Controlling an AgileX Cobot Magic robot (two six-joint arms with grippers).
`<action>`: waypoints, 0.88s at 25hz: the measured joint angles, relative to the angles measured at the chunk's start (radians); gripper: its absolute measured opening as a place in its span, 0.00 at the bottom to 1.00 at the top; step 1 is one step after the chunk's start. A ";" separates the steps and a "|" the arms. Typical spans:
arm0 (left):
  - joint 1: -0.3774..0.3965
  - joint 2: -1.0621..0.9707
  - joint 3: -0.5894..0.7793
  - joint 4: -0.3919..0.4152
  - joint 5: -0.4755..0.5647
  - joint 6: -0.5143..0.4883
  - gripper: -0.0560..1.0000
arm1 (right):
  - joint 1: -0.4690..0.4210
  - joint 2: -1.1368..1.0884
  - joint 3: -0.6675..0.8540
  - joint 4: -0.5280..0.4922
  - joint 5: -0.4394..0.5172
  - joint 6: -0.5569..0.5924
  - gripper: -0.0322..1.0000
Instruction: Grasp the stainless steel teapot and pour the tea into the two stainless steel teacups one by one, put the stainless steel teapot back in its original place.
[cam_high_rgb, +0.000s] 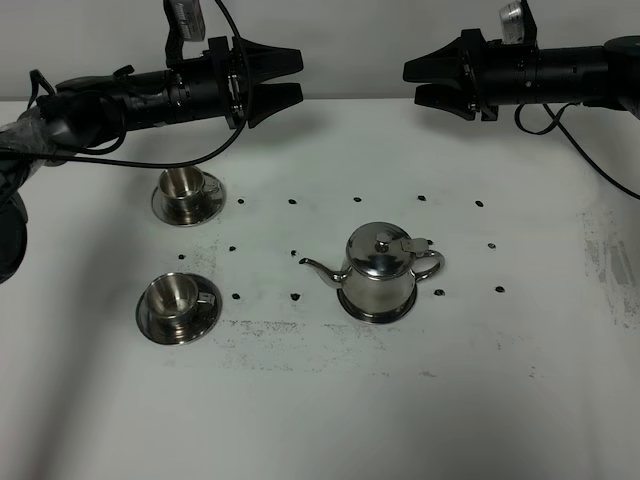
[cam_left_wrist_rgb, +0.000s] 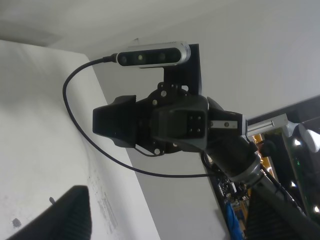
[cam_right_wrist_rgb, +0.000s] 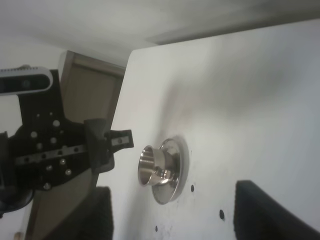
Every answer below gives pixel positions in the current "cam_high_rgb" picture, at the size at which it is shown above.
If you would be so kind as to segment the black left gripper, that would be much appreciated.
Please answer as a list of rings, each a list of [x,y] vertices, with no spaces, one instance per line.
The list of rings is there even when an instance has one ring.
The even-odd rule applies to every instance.
[[[304,99],[299,83],[261,84],[302,71],[300,50],[218,36],[208,39],[205,57],[204,112],[207,118],[224,117],[232,130],[239,129],[246,119],[241,90],[249,86],[255,86],[250,128]]]

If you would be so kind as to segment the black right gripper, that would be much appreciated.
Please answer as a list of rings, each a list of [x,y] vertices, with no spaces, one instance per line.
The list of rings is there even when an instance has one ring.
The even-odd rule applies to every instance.
[[[425,84],[416,88],[414,103],[419,106],[452,113],[464,120],[474,120],[475,111],[482,121],[496,121],[498,107],[487,101],[484,79],[488,59],[488,43],[480,29],[466,29],[446,46],[419,58],[407,61],[403,80],[408,83],[463,83],[464,65],[472,84],[472,101],[453,87]]]

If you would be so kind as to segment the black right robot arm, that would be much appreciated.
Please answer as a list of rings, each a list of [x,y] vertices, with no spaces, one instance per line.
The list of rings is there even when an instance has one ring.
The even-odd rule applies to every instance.
[[[448,45],[405,63],[415,103],[472,121],[495,121],[503,105],[549,103],[639,115],[639,38],[602,46],[540,49],[537,43],[487,41],[468,29]]]

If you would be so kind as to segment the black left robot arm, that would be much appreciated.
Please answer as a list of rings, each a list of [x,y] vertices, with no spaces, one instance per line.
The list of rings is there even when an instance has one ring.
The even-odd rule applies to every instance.
[[[125,66],[51,86],[30,73],[32,96],[20,117],[1,128],[1,279],[20,267],[28,215],[20,187],[43,165],[117,150],[127,133],[164,125],[224,118],[253,128],[300,103],[297,83],[280,77],[303,70],[300,51],[246,39],[215,37],[199,57],[174,46],[164,70],[137,74]]]

